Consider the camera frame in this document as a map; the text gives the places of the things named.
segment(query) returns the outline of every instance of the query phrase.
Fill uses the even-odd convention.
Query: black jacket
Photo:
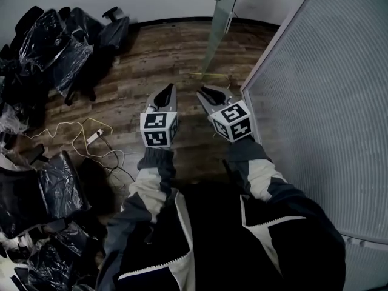
[[[173,153],[147,149],[108,225],[96,289],[342,290],[345,248],[321,207],[286,183],[261,145],[229,148],[235,184],[177,191]]]

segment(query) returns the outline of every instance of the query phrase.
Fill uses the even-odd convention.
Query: jacket sleeve
[[[263,147],[250,138],[229,147],[228,165],[245,195],[242,220],[260,240],[264,233],[264,250],[269,239],[267,250],[275,256],[278,264],[274,265],[287,287],[342,290],[345,245],[322,208],[287,183]]]
[[[114,277],[120,271],[122,256],[135,227],[156,224],[158,214],[172,192],[171,179],[175,176],[172,159],[171,151],[146,148],[138,163],[138,176],[129,185],[129,196],[122,204],[121,212],[107,225],[106,256],[97,279],[97,291],[115,290]]]

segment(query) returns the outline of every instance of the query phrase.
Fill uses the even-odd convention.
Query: power strip
[[[97,130],[97,132],[95,132],[92,136],[90,136],[87,140],[87,144],[91,144],[93,141],[95,141],[96,139],[99,138],[99,136],[101,136],[104,132],[102,131],[102,129],[99,129]]]

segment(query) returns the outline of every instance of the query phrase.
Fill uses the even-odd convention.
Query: black and white pattern
[[[213,120],[213,122],[214,122],[214,127],[216,128],[216,132],[228,138],[228,132],[226,130],[226,127],[216,120]]]
[[[166,146],[167,145],[167,135],[165,131],[160,132],[145,132],[144,137],[147,141],[147,144],[150,146]]]
[[[149,113],[145,118],[144,128],[145,129],[162,129],[166,127],[165,113]]]
[[[234,122],[237,119],[242,118],[247,113],[244,111],[243,108],[239,104],[231,105],[229,108],[226,108],[221,111],[221,114],[223,117],[225,117],[226,121],[228,123]]]
[[[171,141],[175,137],[177,130],[178,130],[178,117],[175,117],[172,125],[170,126],[170,139],[171,139]]]
[[[251,131],[249,118],[243,119],[241,122],[230,126],[230,129],[232,130],[233,140],[241,138],[244,135],[248,135]]]

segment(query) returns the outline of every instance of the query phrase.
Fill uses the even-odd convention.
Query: glass door
[[[213,15],[212,29],[207,43],[205,59],[202,63],[202,75],[205,74],[219,44],[221,43],[222,37],[229,29],[230,22],[233,18],[233,9],[236,3],[236,0],[216,1],[217,3]]]

